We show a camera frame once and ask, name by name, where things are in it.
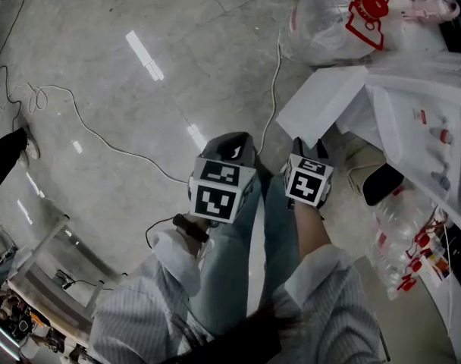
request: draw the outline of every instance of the sleeve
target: sleeve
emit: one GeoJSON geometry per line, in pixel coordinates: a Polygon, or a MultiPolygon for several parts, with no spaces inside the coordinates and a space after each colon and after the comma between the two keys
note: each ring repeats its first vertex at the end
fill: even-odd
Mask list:
{"type": "Polygon", "coordinates": [[[332,245],[308,255],[285,289],[301,308],[318,363],[379,363],[380,331],[358,271],[332,245]]]}
{"type": "Polygon", "coordinates": [[[153,255],[98,306],[89,354],[106,363],[160,363],[177,354],[175,319],[187,317],[199,269],[176,231],[159,232],[153,255]]]}

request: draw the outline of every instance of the white cable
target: white cable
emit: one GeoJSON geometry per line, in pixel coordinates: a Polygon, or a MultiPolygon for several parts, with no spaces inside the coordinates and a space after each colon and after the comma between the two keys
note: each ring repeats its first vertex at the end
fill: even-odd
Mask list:
{"type": "Polygon", "coordinates": [[[274,72],[274,77],[271,82],[271,99],[273,103],[273,110],[271,113],[271,116],[269,116],[268,122],[266,123],[266,126],[264,127],[264,130],[262,131],[262,138],[261,138],[261,148],[258,151],[258,155],[261,155],[262,149],[264,149],[264,142],[266,139],[266,133],[268,132],[269,124],[273,121],[274,115],[276,114],[276,95],[275,95],[275,86],[276,86],[276,79],[278,78],[278,73],[279,70],[281,69],[281,48],[279,46],[279,37],[278,41],[276,43],[276,54],[278,55],[278,65],[276,66],[276,71],[274,72]]]}
{"type": "Polygon", "coordinates": [[[449,300],[449,309],[448,309],[448,336],[450,336],[450,331],[451,331],[451,317],[453,315],[453,285],[452,285],[452,274],[453,274],[453,269],[451,269],[451,256],[450,256],[450,239],[448,239],[448,232],[446,230],[446,225],[443,224],[443,229],[444,229],[444,236],[446,237],[446,249],[448,253],[448,264],[449,264],[449,269],[450,269],[450,300],[449,300]]]}
{"type": "Polygon", "coordinates": [[[16,88],[19,88],[19,87],[22,87],[22,86],[25,86],[27,85],[31,91],[32,91],[32,94],[30,95],[30,102],[29,102],[29,113],[30,114],[33,114],[35,113],[35,111],[43,111],[44,109],[47,108],[48,104],[49,104],[49,98],[47,96],[47,94],[44,92],[44,89],[57,89],[57,90],[61,90],[62,92],[66,92],[66,93],[69,93],[71,95],[71,98],[72,98],[72,104],[74,106],[74,110],[76,112],[76,115],[77,117],[79,118],[79,121],[80,123],[83,125],[83,127],[89,131],[92,135],[98,137],[110,150],[112,151],[115,151],[115,152],[119,152],[120,154],[125,154],[125,155],[128,155],[128,156],[133,156],[134,158],[139,158],[139,159],[143,159],[145,161],[148,161],[150,162],[152,165],[154,165],[161,173],[162,175],[167,178],[168,180],[171,180],[173,182],[176,182],[178,184],[187,184],[187,182],[185,180],[180,180],[180,179],[177,179],[175,177],[172,177],[171,175],[168,175],[155,161],[153,161],[152,159],[150,158],[147,158],[146,156],[144,155],[139,155],[139,154],[134,154],[132,152],[128,152],[128,151],[124,151],[123,149],[119,149],[117,147],[114,147],[112,144],[108,143],[101,135],[99,135],[97,132],[95,132],[94,130],[91,130],[89,127],[86,126],[86,124],[84,123],[83,119],[81,118],[80,116],[80,113],[79,113],[79,109],[77,108],[77,104],[76,104],[76,99],[74,98],[74,94],[69,90],[69,89],[65,89],[65,88],[62,88],[62,87],[59,87],[59,86],[56,86],[56,85],[46,85],[46,86],[41,86],[41,87],[32,87],[29,83],[24,83],[23,85],[16,85],[12,91],[8,94],[8,96],[11,96],[11,94],[13,93],[13,91],[16,90],[16,88]],[[45,97],[45,106],[39,106],[39,94],[42,93],[45,97]],[[32,103],[32,97],[35,96],[35,108],[30,108],[30,104],[32,103]]]}

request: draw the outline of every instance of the red cap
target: red cap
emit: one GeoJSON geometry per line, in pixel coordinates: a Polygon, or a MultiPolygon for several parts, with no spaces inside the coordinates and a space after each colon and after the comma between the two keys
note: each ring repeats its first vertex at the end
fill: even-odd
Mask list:
{"type": "Polygon", "coordinates": [[[416,279],[415,279],[414,281],[409,281],[409,282],[407,282],[406,284],[404,284],[403,290],[404,290],[404,291],[409,291],[409,290],[411,290],[411,289],[414,287],[414,285],[416,284],[416,282],[417,282],[416,279]]]}
{"type": "Polygon", "coordinates": [[[421,269],[422,267],[422,263],[418,260],[417,262],[414,262],[412,265],[411,265],[411,268],[414,272],[417,272],[421,269]]]}
{"type": "Polygon", "coordinates": [[[425,246],[427,246],[428,243],[429,243],[429,236],[427,234],[422,236],[418,241],[418,244],[421,248],[424,248],[425,246]]]}
{"type": "Polygon", "coordinates": [[[368,16],[373,19],[384,17],[389,13],[385,0],[361,0],[361,6],[368,16]]]}

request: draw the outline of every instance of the leg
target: leg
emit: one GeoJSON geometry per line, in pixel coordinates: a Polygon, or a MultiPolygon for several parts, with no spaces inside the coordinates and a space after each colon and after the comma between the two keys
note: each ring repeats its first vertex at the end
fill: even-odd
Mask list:
{"type": "Polygon", "coordinates": [[[27,147],[27,134],[21,128],[0,139],[0,185],[27,147]]]}
{"type": "Polygon", "coordinates": [[[209,332],[223,334],[247,313],[249,250],[261,184],[256,179],[243,210],[233,224],[211,231],[214,249],[205,258],[200,292],[190,299],[190,309],[209,332]]]}
{"type": "Polygon", "coordinates": [[[271,299],[274,291],[294,272],[299,264],[298,234],[294,212],[287,210],[283,176],[271,181],[265,201],[265,282],[261,305],[271,299]]]}

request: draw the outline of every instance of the electrical cord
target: electrical cord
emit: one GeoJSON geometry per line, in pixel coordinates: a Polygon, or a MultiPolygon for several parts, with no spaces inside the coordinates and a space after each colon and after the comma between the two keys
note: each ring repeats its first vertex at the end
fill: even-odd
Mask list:
{"type": "Polygon", "coordinates": [[[450,278],[450,292],[449,292],[449,303],[448,303],[448,336],[450,336],[451,332],[451,318],[453,315],[453,279],[451,278],[451,274],[453,274],[453,269],[451,268],[451,256],[450,256],[450,239],[448,239],[448,231],[446,229],[446,224],[443,224],[444,229],[444,236],[446,237],[446,249],[448,254],[448,268],[450,270],[450,274],[448,275],[450,278]]]}
{"type": "Polygon", "coordinates": [[[10,37],[11,32],[13,31],[13,27],[14,27],[15,24],[17,23],[18,17],[20,16],[20,12],[21,12],[22,8],[24,7],[25,1],[26,1],[26,0],[22,0],[22,2],[21,2],[20,8],[18,9],[18,12],[17,12],[17,16],[15,17],[15,20],[13,20],[13,24],[11,25],[10,30],[8,31],[8,35],[6,36],[5,41],[3,42],[2,47],[0,48],[0,55],[2,54],[3,49],[5,48],[6,43],[7,43],[7,41],[8,41],[8,38],[10,37]]]}
{"type": "Polygon", "coordinates": [[[5,69],[5,91],[7,93],[6,95],[6,100],[7,102],[9,102],[10,104],[12,105],[18,105],[18,111],[17,111],[17,114],[15,115],[15,117],[13,118],[13,120],[11,121],[11,132],[14,132],[15,131],[15,120],[18,119],[18,116],[20,116],[20,113],[21,113],[21,101],[20,100],[17,100],[17,101],[12,101],[10,99],[10,95],[8,95],[8,66],[6,64],[0,66],[0,71],[2,69],[5,69]]]}
{"type": "MultiPolygon", "coordinates": [[[[70,278],[72,280],[72,282],[70,283],[67,283],[65,284],[62,288],[64,290],[68,289],[70,286],[72,286],[73,284],[76,284],[76,283],[79,283],[79,282],[82,282],[82,283],[85,283],[85,284],[88,284],[89,286],[93,286],[93,287],[97,287],[97,284],[94,284],[94,283],[90,283],[88,281],[84,281],[82,279],[78,280],[78,281],[75,281],[74,279],[70,278]]],[[[114,289],[112,288],[103,288],[102,290],[106,290],[106,291],[114,291],[114,289]]]]}
{"type": "Polygon", "coordinates": [[[21,101],[12,101],[10,99],[10,96],[11,94],[16,90],[16,88],[20,88],[22,86],[28,86],[30,88],[30,90],[32,91],[32,94],[30,95],[30,103],[29,103],[29,113],[30,114],[33,114],[35,113],[37,110],[38,111],[43,111],[45,109],[47,109],[47,106],[49,105],[49,98],[47,96],[47,94],[45,93],[45,89],[57,89],[57,90],[60,90],[62,92],[66,92],[66,93],[69,93],[71,95],[71,99],[72,99],[72,105],[74,107],[74,110],[76,112],[76,115],[77,115],[77,118],[79,119],[79,122],[82,124],[82,126],[84,127],[85,130],[87,130],[88,132],[90,132],[92,135],[98,137],[111,151],[115,151],[115,152],[118,152],[120,154],[124,154],[124,155],[128,155],[128,156],[133,156],[134,158],[139,158],[139,159],[142,159],[142,160],[145,160],[149,163],[151,163],[152,165],[154,165],[159,171],[160,173],[165,177],[167,178],[168,180],[171,180],[177,184],[184,184],[184,185],[187,185],[187,182],[185,180],[180,180],[178,178],[175,178],[175,177],[172,177],[171,175],[169,175],[165,170],[163,170],[159,165],[158,163],[156,163],[154,160],[144,156],[144,155],[140,155],[140,154],[135,154],[133,152],[128,152],[128,151],[124,151],[123,149],[119,149],[118,147],[115,147],[113,146],[112,144],[108,143],[108,141],[106,139],[104,139],[101,135],[99,135],[97,132],[95,132],[94,130],[90,129],[89,127],[87,127],[86,123],[83,121],[83,119],[81,118],[80,116],[80,113],[79,113],[79,108],[77,107],[77,103],[76,103],[76,100],[75,100],[75,97],[74,97],[74,94],[72,93],[72,91],[70,91],[69,89],[66,89],[66,88],[62,88],[60,86],[56,86],[56,85],[45,85],[45,86],[40,86],[40,87],[37,87],[37,86],[32,86],[30,85],[29,83],[25,83],[23,85],[16,85],[15,88],[13,88],[13,90],[11,92],[8,92],[8,67],[6,65],[3,65],[0,67],[0,70],[4,68],[6,69],[6,78],[5,78],[5,86],[6,86],[6,93],[7,93],[7,100],[8,102],[10,102],[11,104],[18,104],[19,105],[19,108],[18,108],[18,113],[17,115],[14,117],[13,121],[12,121],[12,130],[14,130],[14,122],[15,120],[18,118],[18,116],[20,115],[20,107],[21,107],[21,101]],[[45,104],[44,105],[40,105],[39,104],[39,95],[40,93],[43,94],[44,98],[45,98],[45,104]],[[32,98],[35,98],[35,102],[34,102],[34,108],[31,108],[30,107],[30,104],[32,104],[32,98]]]}
{"type": "Polygon", "coordinates": [[[149,227],[148,229],[146,229],[145,238],[146,238],[146,243],[148,244],[149,248],[153,249],[152,246],[149,245],[148,232],[150,232],[156,225],[161,224],[162,222],[166,222],[166,221],[173,220],[173,217],[175,217],[175,216],[172,215],[172,216],[169,217],[169,218],[164,218],[163,220],[159,220],[159,221],[157,221],[156,223],[154,223],[151,227],[149,227]]]}
{"type": "Polygon", "coordinates": [[[273,109],[271,112],[271,116],[269,116],[268,122],[266,123],[264,130],[262,131],[262,138],[261,138],[261,148],[259,149],[257,156],[261,155],[262,149],[264,149],[264,144],[266,140],[266,133],[268,132],[269,125],[273,121],[274,115],[276,115],[276,79],[278,78],[279,70],[281,69],[281,47],[279,46],[279,37],[276,43],[276,54],[278,56],[278,64],[276,65],[276,71],[274,72],[273,80],[271,82],[271,100],[273,109]]]}

